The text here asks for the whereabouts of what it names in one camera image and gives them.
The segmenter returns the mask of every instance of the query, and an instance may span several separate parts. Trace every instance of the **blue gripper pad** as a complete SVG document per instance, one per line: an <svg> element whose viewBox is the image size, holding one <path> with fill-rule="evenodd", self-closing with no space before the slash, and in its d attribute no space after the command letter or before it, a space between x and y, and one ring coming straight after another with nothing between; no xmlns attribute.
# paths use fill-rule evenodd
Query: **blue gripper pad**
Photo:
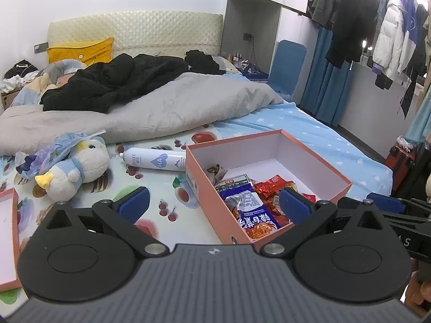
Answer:
<svg viewBox="0 0 431 323"><path fill-rule="evenodd" d="M301 223L309 217L314 205L292 188L284 188L280 192L280 208L294 224Z"/></svg>
<svg viewBox="0 0 431 323"><path fill-rule="evenodd" d="M370 193L367 199L372 199L377 208L381 211L393 213L405 213L406 206L396 198L387 197L385 195Z"/></svg>
<svg viewBox="0 0 431 323"><path fill-rule="evenodd" d="M135 223L149 206L150 191L146 187L139 187L115 202L113 210L130 223Z"/></svg>

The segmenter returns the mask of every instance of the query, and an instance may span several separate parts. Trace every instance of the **bed sheet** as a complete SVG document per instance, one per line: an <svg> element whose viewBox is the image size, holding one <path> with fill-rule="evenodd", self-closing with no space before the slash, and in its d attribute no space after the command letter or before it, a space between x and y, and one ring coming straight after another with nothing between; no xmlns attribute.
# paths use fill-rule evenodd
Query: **bed sheet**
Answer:
<svg viewBox="0 0 431 323"><path fill-rule="evenodd" d="M223 138L283 129L353 182L348 197L363 200L371 192L391 193L391 169L365 156L334 130L299 110L295 103L269 105L238 119L216 122L214 126Z"/></svg>
<svg viewBox="0 0 431 323"><path fill-rule="evenodd" d="M90 207L101 199L118 200L136 187L146 186L151 195L150 207L136 222L138 228L171 250L177 243L219 244L184 174L131 168L122 161L119 153L130 147L182 150L193 143L271 129L285 129L354 181L349 196L362 199L369 192L389 194L392 184L389 169L368 159L333 130L299 111L293 103L285 103L173 136L108 145L109 169L96 181L84 184L70 203L76 208ZM0 157L0 191L7 188L15 188L19 195L18 231L22 251L53 203L33 180L22 179L16 173L13 158ZM175 221L159 214L161 202L167 205L170 214L175 215ZM26 300L22 289L0 293L0 315L9 316Z"/></svg>

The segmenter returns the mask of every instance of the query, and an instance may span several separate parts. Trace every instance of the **gray blanket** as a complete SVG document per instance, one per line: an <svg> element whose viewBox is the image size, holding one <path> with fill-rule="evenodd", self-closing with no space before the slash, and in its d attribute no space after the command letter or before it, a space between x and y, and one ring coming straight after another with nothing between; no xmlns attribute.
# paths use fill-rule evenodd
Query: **gray blanket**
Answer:
<svg viewBox="0 0 431 323"><path fill-rule="evenodd" d="M34 154L66 132L106 130L106 143L152 139L214 121L242 117L268 104L282 103L271 87L226 76L184 73L176 80L108 114L42 111L20 105L0 116L0 156Z"/></svg>

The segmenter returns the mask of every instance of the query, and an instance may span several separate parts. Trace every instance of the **quilted headboard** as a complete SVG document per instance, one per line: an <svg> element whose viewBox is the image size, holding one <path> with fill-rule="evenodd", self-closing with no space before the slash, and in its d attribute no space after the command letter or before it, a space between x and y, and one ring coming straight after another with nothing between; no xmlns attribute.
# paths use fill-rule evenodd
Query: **quilted headboard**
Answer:
<svg viewBox="0 0 431 323"><path fill-rule="evenodd" d="M199 49L210 55L220 51L223 16L211 13L138 10L103 13L52 22L48 43L95 41L113 36L113 56L128 53L157 55Z"/></svg>

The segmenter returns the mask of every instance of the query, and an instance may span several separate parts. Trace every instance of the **round black disc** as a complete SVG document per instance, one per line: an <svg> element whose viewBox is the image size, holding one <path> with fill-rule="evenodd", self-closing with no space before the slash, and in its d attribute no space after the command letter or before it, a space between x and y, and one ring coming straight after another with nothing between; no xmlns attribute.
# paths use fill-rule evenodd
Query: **round black disc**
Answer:
<svg viewBox="0 0 431 323"><path fill-rule="evenodd" d="M100 298L123 285L135 266L124 241L74 227L39 233L28 245L18 265L20 281L49 301Z"/></svg>
<svg viewBox="0 0 431 323"><path fill-rule="evenodd" d="M342 231L304 243L294 257L300 279L337 301L377 302L402 294L411 274L406 251L394 235L366 231L366 236Z"/></svg>

